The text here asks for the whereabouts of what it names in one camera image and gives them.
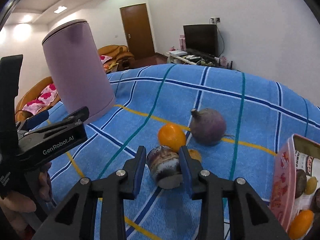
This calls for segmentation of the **person's left hand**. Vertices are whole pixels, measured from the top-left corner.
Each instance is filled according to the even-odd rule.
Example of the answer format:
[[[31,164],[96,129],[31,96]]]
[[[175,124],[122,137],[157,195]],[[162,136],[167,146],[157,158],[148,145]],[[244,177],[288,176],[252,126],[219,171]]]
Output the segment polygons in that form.
[[[39,174],[39,195],[45,202],[49,202],[52,199],[52,184],[48,173],[51,166],[52,162],[47,163],[41,168]],[[28,226],[21,213],[35,212],[36,205],[30,198],[18,192],[11,192],[6,198],[1,199],[1,209],[13,229],[21,235]]]

